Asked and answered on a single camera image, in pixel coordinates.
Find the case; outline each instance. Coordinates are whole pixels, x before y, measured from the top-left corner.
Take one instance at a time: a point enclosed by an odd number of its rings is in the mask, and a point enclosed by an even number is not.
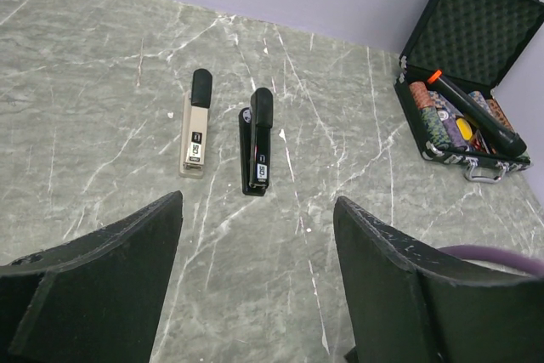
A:
[[[486,183],[530,167],[529,157],[437,149],[428,140],[409,84],[426,81],[441,69],[466,93],[478,90],[491,99],[542,22],[544,3],[539,0],[428,0],[400,55],[403,72],[394,84],[423,159],[465,165],[468,180]],[[494,169],[497,175],[476,176],[477,167]]]

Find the orange tip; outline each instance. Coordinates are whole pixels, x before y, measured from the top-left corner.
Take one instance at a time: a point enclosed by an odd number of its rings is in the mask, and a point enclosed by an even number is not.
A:
[[[433,82],[435,82],[436,80],[439,79],[439,77],[442,75],[442,71],[441,70],[437,70],[428,80],[427,82],[429,84],[432,84]]]

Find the case handle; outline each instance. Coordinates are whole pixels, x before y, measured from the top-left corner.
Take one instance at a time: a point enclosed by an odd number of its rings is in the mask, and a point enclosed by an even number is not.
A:
[[[468,166],[467,166],[467,169],[465,170],[464,176],[465,176],[465,179],[468,180],[469,182],[496,184],[502,180],[502,178],[508,171],[508,165],[506,163],[498,162],[497,166],[501,170],[499,171],[499,174],[497,174],[494,178],[489,178],[487,176],[475,176],[473,173],[478,167],[478,159],[467,158],[467,160],[468,160]]]

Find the marble surface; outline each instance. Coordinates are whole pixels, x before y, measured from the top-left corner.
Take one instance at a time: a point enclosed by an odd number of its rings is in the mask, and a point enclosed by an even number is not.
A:
[[[184,227],[152,362],[340,362],[353,346],[338,196],[443,246],[544,256],[521,174],[422,160],[397,56],[170,0],[0,0],[0,264],[173,190]],[[214,75],[207,170],[178,176],[183,93]],[[275,96],[272,185],[241,194],[237,114]]]

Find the poker chip set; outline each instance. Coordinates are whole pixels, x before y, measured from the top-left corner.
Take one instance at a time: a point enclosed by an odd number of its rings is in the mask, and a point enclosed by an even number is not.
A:
[[[468,180],[488,183],[530,167],[523,140],[492,94],[543,22],[544,3],[539,0],[428,1],[400,55],[403,72],[394,84],[424,159],[466,165]],[[446,90],[429,81],[437,72],[481,116],[489,117],[482,119],[486,124],[480,127],[467,113],[470,106],[448,100]],[[502,144],[493,137],[495,130],[517,139]],[[477,167],[498,174],[474,176]]]

